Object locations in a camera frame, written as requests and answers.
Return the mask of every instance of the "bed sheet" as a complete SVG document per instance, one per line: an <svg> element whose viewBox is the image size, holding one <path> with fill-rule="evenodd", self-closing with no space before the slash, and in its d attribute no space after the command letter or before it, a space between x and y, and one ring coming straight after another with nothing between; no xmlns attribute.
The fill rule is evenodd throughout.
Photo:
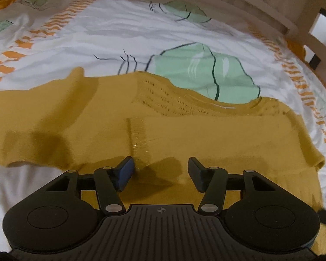
<svg viewBox="0 0 326 261"><path fill-rule="evenodd" d="M191 46L192 55L184 50ZM178 0L17 0L0 10L0 90L63 79L76 66L88 77L134 70L161 74L167 52L189 59L191 75L184 77L191 80L202 65L212 75L213 66L199 62L205 51L215 58L222 72L215 77L223 81L232 80L228 56L240 62L251 91L245 100L258 97L253 91L259 88L259 96L277 98L301 114L326 158L325 88L277 36L264 37L240 17ZM207 96L213 97L213 89ZM61 174L51 167L14 166L0 167L0 251L9 250L1 230L5 212ZM326 164L319 180L325 197Z"/></svg>

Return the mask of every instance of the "white bed sheet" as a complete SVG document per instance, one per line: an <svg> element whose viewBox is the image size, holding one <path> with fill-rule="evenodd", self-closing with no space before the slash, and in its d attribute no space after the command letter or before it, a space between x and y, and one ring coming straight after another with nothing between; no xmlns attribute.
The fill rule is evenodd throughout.
<svg viewBox="0 0 326 261"><path fill-rule="evenodd" d="M27 90L56 79L65 78L76 66L85 68L89 77L122 74L121 57L132 55L143 70L152 54L181 44L199 42L212 51L236 56L246 73L261 88L261 96L277 98L303 116L314 145L326 157L326 143L316 125L310 107L303 104L297 89L274 58L273 52L262 41L251 35L248 24L240 17L200 5L207 16L207 24L194 24L188 20L177 22L176 17L159 11L158 2L169 0L96 0L77 13L68 24L53 36L34 37L30 48L17 47L15 41L32 36L31 29L40 29L54 14L60 13L72 0L48 0L43 9L23 5L19 0L0 10L0 21L13 25L0 32L0 60L11 73L0 72L0 90ZM2 52L14 50L26 55L19 60L7 59ZM292 52L281 47L284 57L294 62L304 73L314 91L319 110L326 121L326 90L315 75ZM128 71L134 69L130 62ZM0 167L0 251L9 251L1 229L5 212L48 181L61 174L51 167L23 165L15 168ZM319 172L323 197L326 196L326 164Z"/></svg>

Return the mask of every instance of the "bed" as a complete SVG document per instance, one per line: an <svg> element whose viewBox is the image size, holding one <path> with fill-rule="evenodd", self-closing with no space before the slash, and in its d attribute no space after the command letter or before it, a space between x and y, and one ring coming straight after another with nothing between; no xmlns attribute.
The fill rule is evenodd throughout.
<svg viewBox="0 0 326 261"><path fill-rule="evenodd" d="M326 0L0 0L0 90L29 90L77 66L86 77L152 72L153 55L202 44L236 57L251 78L251 93L229 101L272 97L302 115L325 157L318 175L326 208L326 48L309 34L322 6ZM321 58L315 73L289 50L288 38ZM10 250L5 212L61 173L23 162L0 166L0 251Z"/></svg>

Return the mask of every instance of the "orange stripe pattern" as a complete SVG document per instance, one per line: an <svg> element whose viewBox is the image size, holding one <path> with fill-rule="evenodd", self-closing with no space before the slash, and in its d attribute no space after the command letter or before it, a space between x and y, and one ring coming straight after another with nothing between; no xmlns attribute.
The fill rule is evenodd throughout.
<svg viewBox="0 0 326 261"><path fill-rule="evenodd" d="M283 54L277 44L263 36L254 26L249 26L249 29L253 36L261 40L263 44L265 44L267 48L274 53L275 60L277 62L281 62L283 70L290 76L290 79L293 81L298 94L301 96L302 102L304 105L310 107L313 116L317 119L315 123L319 126L322 133L324 134L324 142L326 143L326 130L324 129L326 128L326 122L321 120L322 117L319 116L320 113L315 107L316 98L314 97L314 93L310 90L307 81L305 81L304 75L301 73L294 62L288 62L287 59L282 57Z"/></svg>
<svg viewBox="0 0 326 261"><path fill-rule="evenodd" d="M40 29L30 30L28 36L23 36L15 41L15 46L11 46L9 51L5 51L0 55L0 72L4 74L12 73L15 67L5 65L5 62L18 61L26 55L14 51L14 48L31 49L34 45L35 38L46 38L54 36L56 32L66 26L72 19L82 12L89 5L96 0L75 0L62 12L54 15L47 22L45 22Z"/></svg>

